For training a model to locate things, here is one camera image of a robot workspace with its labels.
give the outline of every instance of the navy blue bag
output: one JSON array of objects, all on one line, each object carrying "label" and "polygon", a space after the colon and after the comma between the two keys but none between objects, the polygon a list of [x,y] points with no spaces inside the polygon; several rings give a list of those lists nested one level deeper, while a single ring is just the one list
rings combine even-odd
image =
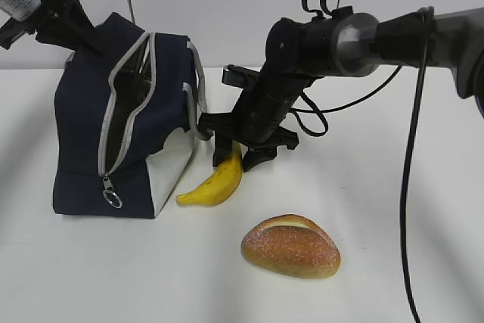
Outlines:
[{"label": "navy blue bag", "polygon": [[195,137],[208,138],[196,125],[195,103],[206,111],[200,59],[187,36],[146,33],[118,14],[97,30],[107,51],[77,50],[55,93],[54,211],[153,219]]}]

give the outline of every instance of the white tabletop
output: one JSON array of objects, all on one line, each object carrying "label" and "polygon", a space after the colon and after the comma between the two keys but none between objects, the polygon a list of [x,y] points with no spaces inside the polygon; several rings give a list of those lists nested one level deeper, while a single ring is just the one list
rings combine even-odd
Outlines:
[{"label": "white tabletop", "polygon": [[[323,79],[321,107],[364,95],[391,72]],[[238,90],[207,70],[212,112]],[[399,252],[399,190],[416,70],[364,104],[328,115],[330,132],[299,133],[295,151],[253,169],[213,208],[176,205],[155,220],[57,216],[53,97],[60,70],[0,71],[0,321],[4,323],[412,322]],[[309,125],[318,128],[308,117]],[[284,125],[300,131],[293,117]],[[484,321],[484,120],[429,70],[409,194],[409,259],[422,322]],[[211,172],[202,144],[176,191]],[[247,263],[240,242],[269,217],[297,213],[336,242],[326,280]]]}]

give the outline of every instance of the bread loaf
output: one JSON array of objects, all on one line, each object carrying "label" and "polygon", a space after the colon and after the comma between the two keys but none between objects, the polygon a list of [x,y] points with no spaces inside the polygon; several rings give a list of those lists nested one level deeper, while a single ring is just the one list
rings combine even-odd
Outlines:
[{"label": "bread loaf", "polygon": [[341,263],[326,232],[298,215],[273,217],[257,225],[243,239],[242,254],[264,269],[298,278],[327,278]]}]

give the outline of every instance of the banana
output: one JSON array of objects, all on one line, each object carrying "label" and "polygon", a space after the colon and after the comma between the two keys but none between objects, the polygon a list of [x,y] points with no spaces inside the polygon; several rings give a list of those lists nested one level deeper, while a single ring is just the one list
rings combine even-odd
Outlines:
[{"label": "banana", "polygon": [[240,144],[234,142],[232,152],[217,170],[194,191],[176,196],[176,203],[180,206],[199,204],[209,207],[221,204],[237,189],[243,173]]}]

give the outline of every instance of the black mount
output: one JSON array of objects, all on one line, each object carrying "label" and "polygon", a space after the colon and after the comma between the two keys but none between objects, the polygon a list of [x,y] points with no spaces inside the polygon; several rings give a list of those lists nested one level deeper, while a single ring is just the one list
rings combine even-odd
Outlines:
[{"label": "black mount", "polygon": [[249,148],[244,155],[244,171],[276,158],[277,147],[285,146],[287,149],[293,150],[299,144],[297,134],[281,126],[277,126],[273,133],[262,142],[247,140],[244,135],[250,135],[250,133],[240,132],[243,131],[241,127],[244,127],[244,122],[239,122],[242,121],[240,117],[244,117],[247,107],[244,100],[246,101],[250,97],[258,78],[258,72],[247,68],[228,65],[224,69],[222,83],[242,89],[242,94],[231,113],[203,113],[200,117],[200,130],[213,130],[215,133],[213,166],[218,166],[227,158],[232,151],[233,141],[238,141]]},{"label": "black mount", "polygon": [[276,158],[277,147],[293,150],[299,144],[295,132],[279,125],[304,89],[324,75],[321,72],[336,69],[326,63],[321,68],[321,60],[331,59],[330,35],[343,18],[352,14],[351,7],[329,11],[326,1],[319,0],[320,9],[311,9],[308,0],[302,0],[302,8],[315,14],[309,23],[282,18],[271,28],[260,73],[234,65],[224,69],[222,83],[242,92],[232,112],[203,113],[200,117],[200,131],[212,130],[215,134],[213,166],[228,156],[233,141],[249,149],[244,156],[244,171]]},{"label": "black mount", "polygon": [[[3,0],[10,9],[18,9],[26,0]],[[37,32],[41,43],[59,45],[76,50],[89,47],[103,53],[104,46],[85,15],[79,0],[27,0],[32,13],[26,19],[10,13],[11,19],[0,29],[0,46],[9,49],[24,34]]]}]

